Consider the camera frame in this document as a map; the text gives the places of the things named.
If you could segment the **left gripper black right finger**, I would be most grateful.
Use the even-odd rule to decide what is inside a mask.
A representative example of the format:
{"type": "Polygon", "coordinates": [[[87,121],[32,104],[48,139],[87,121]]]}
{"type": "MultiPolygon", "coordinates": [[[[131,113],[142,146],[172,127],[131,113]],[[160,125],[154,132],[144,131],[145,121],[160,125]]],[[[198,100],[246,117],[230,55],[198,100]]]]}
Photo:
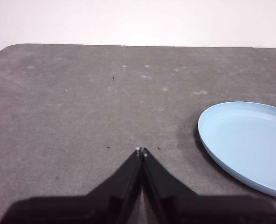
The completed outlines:
{"type": "Polygon", "coordinates": [[[251,196],[200,196],[142,151],[144,192],[160,224],[276,224],[276,208],[251,196]]]}

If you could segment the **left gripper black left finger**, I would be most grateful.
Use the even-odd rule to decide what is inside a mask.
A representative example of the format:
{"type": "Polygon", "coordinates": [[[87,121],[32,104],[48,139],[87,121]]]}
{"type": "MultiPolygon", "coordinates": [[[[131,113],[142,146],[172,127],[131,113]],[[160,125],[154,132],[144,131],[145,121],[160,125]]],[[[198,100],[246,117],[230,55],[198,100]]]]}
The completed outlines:
{"type": "Polygon", "coordinates": [[[82,196],[32,197],[13,203],[2,224],[125,224],[141,191],[141,148],[82,196]]]}

